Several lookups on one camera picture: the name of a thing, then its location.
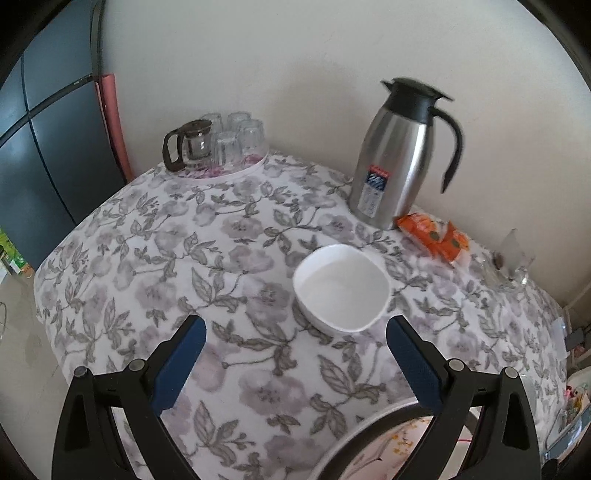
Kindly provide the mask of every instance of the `blue gripper pad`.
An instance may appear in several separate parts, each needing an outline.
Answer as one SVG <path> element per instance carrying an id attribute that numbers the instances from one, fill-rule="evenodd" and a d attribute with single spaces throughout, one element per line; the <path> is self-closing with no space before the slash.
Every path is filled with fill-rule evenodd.
<path id="1" fill-rule="evenodd" d="M 418 341 L 422 341 L 418 334 L 416 335 Z M 419 405 L 437 415 L 442 406 L 439 377 L 396 317 L 388 321 L 386 342 Z"/>
<path id="2" fill-rule="evenodd" d="M 197 318 L 183 339 L 168 357 L 164 366 L 154 379 L 152 410 L 157 416 L 174 406 L 181 393 L 207 336 L 205 322 Z"/>

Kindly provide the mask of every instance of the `white bowl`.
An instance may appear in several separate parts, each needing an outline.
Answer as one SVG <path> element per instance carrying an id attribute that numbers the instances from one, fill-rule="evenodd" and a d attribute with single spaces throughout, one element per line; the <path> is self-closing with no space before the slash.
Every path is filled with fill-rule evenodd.
<path id="1" fill-rule="evenodd" d="M 389 282 L 380 267 L 348 245 L 308 255 L 294 273 L 295 297 L 305 317 L 327 335 L 361 332 L 384 313 Z"/>

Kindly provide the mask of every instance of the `floral tablecloth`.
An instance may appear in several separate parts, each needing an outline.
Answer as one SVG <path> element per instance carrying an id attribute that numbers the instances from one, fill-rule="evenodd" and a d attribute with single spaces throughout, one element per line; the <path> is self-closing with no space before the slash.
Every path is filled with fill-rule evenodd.
<path id="1" fill-rule="evenodd" d="M 35 277 L 38 318 L 64 375 L 95 374 L 146 358 L 190 313 L 207 344 L 164 424 L 204 479 L 305 478 L 334 442 L 388 403 L 412 395 L 385 346 L 402 313 L 447 357 L 527 373 L 538 437 L 561 408 L 565 365 L 550 322 L 556 302 L 534 283 L 499 294 L 469 271 L 425 257 L 398 231 L 349 212 L 350 180 L 294 157 L 269 155 L 230 180 L 182 179 L 162 165 L 105 202 Z M 291 277 L 316 248 L 342 242 L 381 262 L 388 314 L 369 331 L 331 338 L 294 304 Z M 121 412 L 137 474 L 149 478 Z"/>

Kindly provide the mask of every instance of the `orange snack bag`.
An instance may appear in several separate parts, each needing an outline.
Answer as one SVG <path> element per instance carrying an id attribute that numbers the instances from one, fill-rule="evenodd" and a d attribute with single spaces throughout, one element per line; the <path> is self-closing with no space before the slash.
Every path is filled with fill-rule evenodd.
<path id="1" fill-rule="evenodd" d="M 396 223 L 403 232 L 426 247 L 432 256 L 437 256 L 439 227 L 437 222 L 432 220 L 429 215 L 425 213 L 412 213 L 400 217 Z"/>
<path id="2" fill-rule="evenodd" d="M 452 263 L 463 250 L 470 251 L 470 241 L 453 223 L 449 222 L 447 232 L 443 240 L 436 245 L 436 249 L 448 263 Z"/>

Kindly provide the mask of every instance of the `upside-down glass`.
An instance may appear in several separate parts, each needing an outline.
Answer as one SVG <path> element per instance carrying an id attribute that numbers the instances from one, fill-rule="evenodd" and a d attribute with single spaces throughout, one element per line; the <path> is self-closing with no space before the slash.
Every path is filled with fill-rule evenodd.
<path id="1" fill-rule="evenodd" d="M 230 132 L 238 132 L 238 127 L 240 123 L 244 120 L 250 120 L 251 114 L 250 112 L 233 112 L 228 115 L 228 131 Z"/>
<path id="2" fill-rule="evenodd" d="M 240 143 L 235 132 L 217 134 L 213 144 L 211 168 L 221 167 L 225 170 L 240 170 L 243 165 Z"/>
<path id="3" fill-rule="evenodd" d="M 265 131 L 260 120 L 245 120 L 238 128 L 238 141 L 246 165 L 254 165 L 267 154 Z"/>
<path id="4" fill-rule="evenodd" d="M 521 291 L 530 279 L 535 257 L 527 255 L 517 240 L 517 228 L 509 232 L 492 258 L 483 263 L 485 283 L 497 291 Z"/>
<path id="5" fill-rule="evenodd" d="M 222 114 L 217 112 L 206 113 L 201 117 L 204 120 L 209 120 L 212 123 L 212 133 L 217 135 L 223 132 Z"/>

